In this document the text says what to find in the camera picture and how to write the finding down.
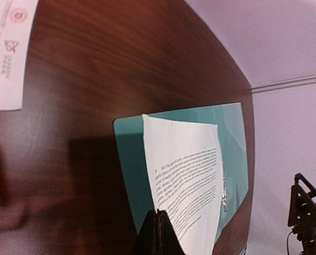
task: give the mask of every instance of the red circular logo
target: red circular logo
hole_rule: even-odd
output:
[[[10,18],[15,23],[22,23],[27,19],[27,17],[27,10],[23,8],[15,8],[10,13]]]

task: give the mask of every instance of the brown wooden surface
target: brown wooden surface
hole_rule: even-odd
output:
[[[112,132],[116,118],[242,102],[250,191],[213,254],[250,223],[250,86],[183,1],[40,0],[23,109],[0,112],[0,254],[128,254],[136,238]]]

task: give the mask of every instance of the white page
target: white page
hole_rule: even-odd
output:
[[[37,0],[0,0],[0,110],[22,106],[24,68]]]
[[[154,207],[167,211],[185,254],[211,255],[223,189],[218,126],[143,119]]]

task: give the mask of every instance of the baseboard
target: baseboard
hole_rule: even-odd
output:
[[[313,76],[305,76],[291,80],[279,81],[270,84],[261,84],[252,87],[252,93],[262,93],[268,91],[274,91],[279,89],[288,89],[300,86],[307,86],[316,84],[316,75]]]

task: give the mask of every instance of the wooden table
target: wooden table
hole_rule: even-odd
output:
[[[0,112],[0,254],[128,254],[136,232],[116,118],[242,102],[250,191],[213,254],[237,254],[250,223],[254,121],[250,85],[180,0],[40,0],[23,109]]]

